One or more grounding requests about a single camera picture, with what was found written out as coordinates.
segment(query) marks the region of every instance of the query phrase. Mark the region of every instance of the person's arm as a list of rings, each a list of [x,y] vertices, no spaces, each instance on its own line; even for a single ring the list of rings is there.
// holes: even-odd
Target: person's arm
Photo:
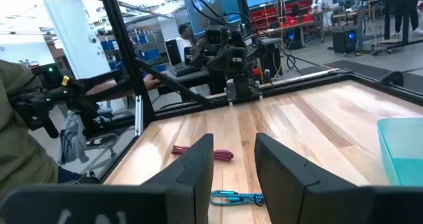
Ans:
[[[144,84],[145,84],[145,87],[147,88],[147,90],[154,89],[155,87],[160,85],[160,83],[161,83],[160,80],[154,78],[150,74],[148,74],[147,76],[144,77]],[[86,92],[86,94],[87,95],[93,95],[93,94],[101,93],[102,91],[106,91],[107,89],[110,89],[110,88],[115,87],[115,86],[116,86],[116,82],[114,82],[114,81],[106,82],[106,83],[103,83],[103,84],[100,84],[100,85],[93,87],[91,90]],[[129,90],[126,90],[126,91],[121,91],[121,92],[118,92],[116,94],[111,94],[110,96],[104,98],[102,101],[123,98],[125,96],[131,96],[131,95],[133,95],[133,93],[134,93],[134,91],[132,89],[129,89]]]

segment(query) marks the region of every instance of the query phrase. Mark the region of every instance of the gray floor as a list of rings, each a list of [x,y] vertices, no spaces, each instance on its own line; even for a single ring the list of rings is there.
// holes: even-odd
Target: gray floor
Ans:
[[[399,48],[394,50],[392,55],[388,54],[381,54],[379,56],[345,56],[340,54],[335,54],[333,51],[328,50],[328,47],[332,46],[332,39],[326,38],[323,44],[320,43],[320,40],[313,40],[306,43],[306,47],[300,50],[292,51],[291,53],[297,57],[302,59],[306,59],[308,61],[312,61],[313,63],[318,64],[326,64],[334,61],[338,61],[341,59],[346,59],[349,61],[362,63],[365,65],[370,65],[374,67],[380,67],[384,69],[390,70],[397,70],[397,71],[406,71],[409,69],[420,69],[423,68],[422,63],[422,51],[423,51],[423,44],[416,44],[413,46],[407,46],[405,48]],[[297,61],[297,66],[299,69],[304,69],[306,67],[311,67],[313,65],[307,64],[302,61]],[[286,59],[282,59],[282,67],[284,71],[284,75],[282,76],[283,79],[296,77],[298,73],[289,70],[286,67]],[[423,69],[413,71],[417,75],[423,75]],[[207,96],[208,95],[208,88],[207,86],[197,87],[195,89],[197,93]],[[153,90],[150,91],[151,100],[155,100],[158,97],[157,91]],[[180,96],[176,93],[166,94],[160,96],[153,104],[154,109],[159,109],[160,107],[181,101]],[[61,128],[64,123],[63,114],[59,111],[58,108],[54,108],[51,111],[50,116],[54,121],[54,124]],[[59,140],[58,139],[51,139],[48,137],[47,133],[43,130],[37,130],[30,132],[44,147],[47,151],[48,155],[53,157],[55,160],[59,157]],[[134,137],[134,130],[129,129],[125,132],[119,142],[115,144],[114,150],[117,153],[120,153],[126,145],[131,141]],[[104,164],[110,161],[110,151],[106,149],[95,149],[91,151],[87,151],[87,155],[90,158],[88,162],[81,163],[79,160],[73,161],[69,164],[64,165],[63,167],[74,172],[87,172],[88,170],[94,170],[97,174],[100,174],[102,169],[104,168]]]

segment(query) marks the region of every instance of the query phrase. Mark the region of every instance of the blue braided cable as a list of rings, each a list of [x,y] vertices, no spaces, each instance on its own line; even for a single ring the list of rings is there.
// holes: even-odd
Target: blue braided cable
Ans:
[[[226,198],[227,202],[215,202],[213,198]],[[256,204],[262,206],[264,204],[264,196],[261,193],[255,194],[239,194],[234,191],[215,190],[210,194],[210,203],[216,206],[234,206],[245,204]]]

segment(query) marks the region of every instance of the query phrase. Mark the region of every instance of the light wood surface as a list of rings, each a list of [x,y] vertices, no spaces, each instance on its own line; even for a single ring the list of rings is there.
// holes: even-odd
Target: light wood surface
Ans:
[[[214,148],[235,154],[215,161],[212,190],[260,192],[254,162],[257,132],[267,133],[315,164],[357,185],[387,185],[377,121],[422,117],[423,108],[365,85],[345,81],[153,122],[106,184],[139,185],[171,164],[173,145],[189,146],[205,133]],[[214,223],[270,223],[265,206],[209,208]]]

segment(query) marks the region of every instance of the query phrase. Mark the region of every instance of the plastic bin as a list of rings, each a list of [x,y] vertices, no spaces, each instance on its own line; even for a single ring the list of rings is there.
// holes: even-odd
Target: plastic bin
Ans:
[[[423,118],[387,118],[377,127],[390,184],[423,186]]]

